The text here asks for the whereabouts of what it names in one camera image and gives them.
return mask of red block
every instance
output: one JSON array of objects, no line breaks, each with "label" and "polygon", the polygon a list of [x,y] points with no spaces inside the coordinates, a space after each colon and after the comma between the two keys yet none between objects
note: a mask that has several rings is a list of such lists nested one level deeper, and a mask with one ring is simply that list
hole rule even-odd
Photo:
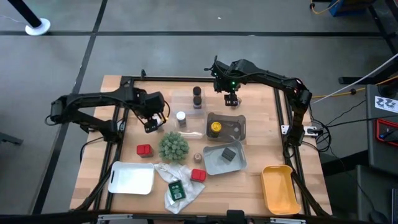
[{"label": "red block", "polygon": [[137,155],[141,156],[142,158],[147,158],[154,156],[154,153],[150,144],[145,144],[137,146]]},{"label": "red block", "polygon": [[193,169],[191,174],[191,180],[197,182],[203,182],[206,180],[206,171],[200,169]]}]

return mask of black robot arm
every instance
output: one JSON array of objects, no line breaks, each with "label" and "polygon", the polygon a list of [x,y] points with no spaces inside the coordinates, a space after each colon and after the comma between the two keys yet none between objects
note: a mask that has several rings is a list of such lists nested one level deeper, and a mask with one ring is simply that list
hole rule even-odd
[{"label": "black robot arm", "polygon": [[248,81],[255,81],[282,90],[287,95],[289,105],[294,112],[293,123],[284,137],[284,142],[290,146],[301,145],[305,134],[302,124],[303,117],[310,104],[312,93],[298,78],[287,78],[262,70],[245,59],[232,62],[228,66],[217,61],[217,56],[213,66],[205,70],[211,70],[211,75],[215,77],[215,91],[229,93],[224,96],[226,106],[238,105],[238,97],[235,92],[239,90],[241,84],[246,84]]},{"label": "black robot arm", "polygon": [[104,141],[119,142],[121,136],[116,122],[112,120],[103,121],[78,110],[80,108],[111,105],[131,109],[144,125],[147,133],[157,130],[159,126],[166,122],[163,115],[165,106],[163,95],[160,92],[147,93],[145,90],[131,86],[121,87],[107,93],[61,96],[51,103],[49,118],[54,124],[69,122],[79,124],[86,132],[89,129],[97,130],[104,136]]}]

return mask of yellow bowl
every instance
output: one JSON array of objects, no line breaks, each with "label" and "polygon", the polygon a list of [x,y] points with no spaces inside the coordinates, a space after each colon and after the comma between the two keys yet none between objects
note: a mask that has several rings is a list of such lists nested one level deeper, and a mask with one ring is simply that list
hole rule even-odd
[{"label": "yellow bowl", "polygon": [[301,211],[296,201],[292,168],[286,165],[267,166],[262,170],[261,184],[266,207],[274,215],[292,215]]}]

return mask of gray floor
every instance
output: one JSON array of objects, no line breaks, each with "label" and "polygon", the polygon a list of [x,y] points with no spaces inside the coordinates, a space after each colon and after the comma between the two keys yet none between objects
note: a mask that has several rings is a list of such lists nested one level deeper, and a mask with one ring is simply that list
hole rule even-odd
[{"label": "gray floor", "polygon": [[[394,30],[383,2],[377,12]],[[52,31],[91,31],[100,0],[28,1],[52,22]],[[369,13],[354,17],[316,16],[307,0],[108,0],[100,31],[258,31],[377,32]],[[317,3],[317,8],[327,4]],[[0,14],[23,18],[0,1]],[[0,17],[0,31],[24,25]],[[89,36],[0,36],[0,131],[24,139],[14,147],[0,144],[0,213],[29,213],[48,163],[58,127],[44,125],[50,102],[68,94],[78,75]],[[98,36],[81,93],[98,91],[103,75],[204,77],[214,55],[219,60],[246,58],[258,67],[301,78],[314,95],[341,88],[340,76],[363,76],[391,56],[380,38],[232,37],[232,36]],[[313,106],[314,116],[329,122],[364,100],[363,93],[331,98]],[[339,121],[365,117],[364,106]],[[331,130],[333,150],[346,156],[366,148],[364,123]],[[68,210],[86,134],[69,126],[43,212]],[[321,155],[323,162],[333,157]]]}]

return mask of artificial plant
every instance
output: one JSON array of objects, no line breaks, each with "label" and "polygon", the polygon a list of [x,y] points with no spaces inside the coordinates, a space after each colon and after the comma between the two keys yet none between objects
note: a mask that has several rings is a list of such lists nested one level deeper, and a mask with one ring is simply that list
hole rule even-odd
[{"label": "artificial plant", "polygon": [[162,140],[160,140],[159,155],[164,161],[182,161],[186,158],[188,151],[188,142],[180,133],[166,133]]}]

